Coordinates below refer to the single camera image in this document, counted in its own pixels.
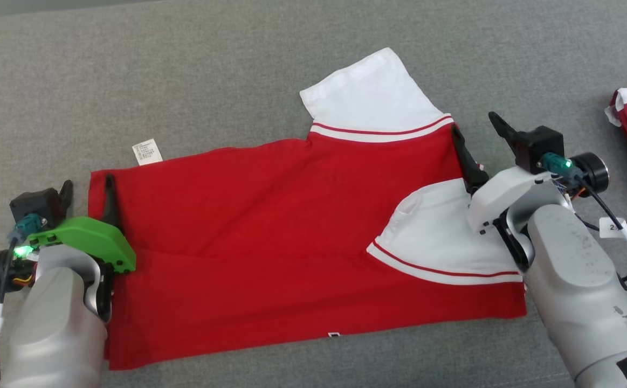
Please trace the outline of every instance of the number tag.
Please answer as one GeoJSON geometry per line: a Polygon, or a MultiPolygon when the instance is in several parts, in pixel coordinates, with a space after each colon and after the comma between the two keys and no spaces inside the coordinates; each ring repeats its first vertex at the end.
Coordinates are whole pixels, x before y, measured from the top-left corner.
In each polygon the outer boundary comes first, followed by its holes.
{"type": "MultiPolygon", "coordinates": [[[[617,221],[622,224],[622,228],[627,229],[627,222],[623,218],[617,221]]],[[[609,217],[602,217],[598,221],[598,235],[600,238],[625,238],[621,230],[619,230],[613,220],[609,217]]]]}

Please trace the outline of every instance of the yellow wire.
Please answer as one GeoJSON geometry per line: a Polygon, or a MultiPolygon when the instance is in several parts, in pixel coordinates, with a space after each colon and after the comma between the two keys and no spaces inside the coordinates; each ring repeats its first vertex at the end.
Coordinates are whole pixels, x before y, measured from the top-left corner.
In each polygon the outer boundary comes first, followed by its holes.
{"type": "Polygon", "coordinates": [[[28,283],[28,282],[30,282],[30,280],[32,280],[32,278],[33,278],[33,274],[31,273],[30,276],[28,276],[28,279],[15,278],[14,280],[17,280],[18,282],[28,283]]]}

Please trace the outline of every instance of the silver arm segment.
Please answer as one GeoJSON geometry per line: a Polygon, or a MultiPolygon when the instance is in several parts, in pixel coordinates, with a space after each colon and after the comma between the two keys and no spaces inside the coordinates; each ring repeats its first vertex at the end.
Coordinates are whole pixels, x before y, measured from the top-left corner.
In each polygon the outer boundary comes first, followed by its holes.
{"type": "Polygon", "coordinates": [[[84,281],[71,268],[39,274],[10,338],[2,388],[100,385],[107,331],[84,295],[84,281]]]}
{"type": "Polygon", "coordinates": [[[584,224],[557,204],[528,221],[535,258],[528,292],[579,387],[626,387],[627,292],[613,262],[584,224]]]}

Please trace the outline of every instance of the green led light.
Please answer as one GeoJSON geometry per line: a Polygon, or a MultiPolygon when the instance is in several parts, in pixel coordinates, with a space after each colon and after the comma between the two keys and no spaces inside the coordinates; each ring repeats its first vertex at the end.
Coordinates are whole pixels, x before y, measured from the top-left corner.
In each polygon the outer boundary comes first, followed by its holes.
{"type": "Polygon", "coordinates": [[[28,256],[28,253],[31,253],[33,250],[34,248],[30,245],[17,246],[13,249],[13,253],[20,258],[24,258],[28,256]]]}

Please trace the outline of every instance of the orange wire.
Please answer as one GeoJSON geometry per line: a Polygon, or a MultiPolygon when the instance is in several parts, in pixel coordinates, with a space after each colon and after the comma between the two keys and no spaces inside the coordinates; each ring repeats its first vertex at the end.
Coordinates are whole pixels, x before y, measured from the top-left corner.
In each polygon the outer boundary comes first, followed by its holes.
{"type": "Polygon", "coordinates": [[[579,192],[577,192],[577,194],[574,194],[574,197],[572,197],[572,199],[570,199],[570,201],[574,201],[574,199],[576,197],[579,197],[579,195],[582,194],[584,191],[586,191],[586,189],[584,187],[582,187],[582,189],[579,190],[579,192]]]}

